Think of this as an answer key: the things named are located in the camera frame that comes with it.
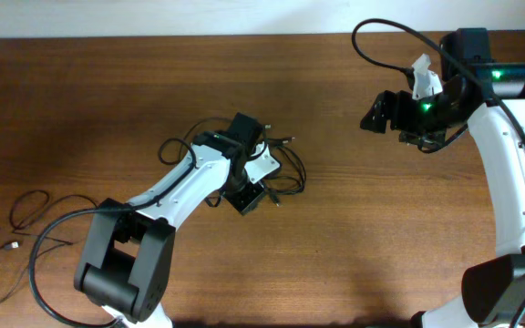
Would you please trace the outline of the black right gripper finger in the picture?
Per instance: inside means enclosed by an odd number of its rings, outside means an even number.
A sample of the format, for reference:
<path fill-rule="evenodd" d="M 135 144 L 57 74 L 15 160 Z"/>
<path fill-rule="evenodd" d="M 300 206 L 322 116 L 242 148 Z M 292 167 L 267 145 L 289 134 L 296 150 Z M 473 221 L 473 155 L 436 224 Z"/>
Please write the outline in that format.
<path fill-rule="evenodd" d="M 388 116 L 381 111 L 369 111 L 360 121 L 360 128 L 374 133 L 385 134 Z"/>
<path fill-rule="evenodd" d="M 396 93 L 386 90 L 376 97 L 372 109 L 377 117 L 391 117 L 395 112 L 396 103 Z"/>

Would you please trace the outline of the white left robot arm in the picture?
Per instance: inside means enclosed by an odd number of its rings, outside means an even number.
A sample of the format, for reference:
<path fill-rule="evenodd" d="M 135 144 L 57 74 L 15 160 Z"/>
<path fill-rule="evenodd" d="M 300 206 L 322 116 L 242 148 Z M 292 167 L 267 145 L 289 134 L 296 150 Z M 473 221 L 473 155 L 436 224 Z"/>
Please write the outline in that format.
<path fill-rule="evenodd" d="M 257 206 L 263 178 L 280 167 L 265 137 L 260 122 L 238 113 L 225 130 L 197 135 L 146 192 L 126 203 L 104 200 L 88 230 L 75 289 L 109 313 L 114 327 L 170 327 L 160 302 L 177 230 L 215 191 L 240 214 Z"/>

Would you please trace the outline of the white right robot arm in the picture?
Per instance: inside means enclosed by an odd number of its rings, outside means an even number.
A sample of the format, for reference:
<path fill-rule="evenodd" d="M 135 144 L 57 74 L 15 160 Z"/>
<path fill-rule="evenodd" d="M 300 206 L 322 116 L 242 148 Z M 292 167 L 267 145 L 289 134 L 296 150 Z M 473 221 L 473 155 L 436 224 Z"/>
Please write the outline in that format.
<path fill-rule="evenodd" d="M 441 70 L 421 56 L 404 69 L 406 91 L 380 93 L 364 130 L 395 130 L 425 154 L 473 137 L 495 214 L 496 256 L 468 268 L 460 294 L 416 313 L 413 327 L 525 327 L 525 64 L 500 64 L 484 28 L 460 28 L 434 44 Z"/>

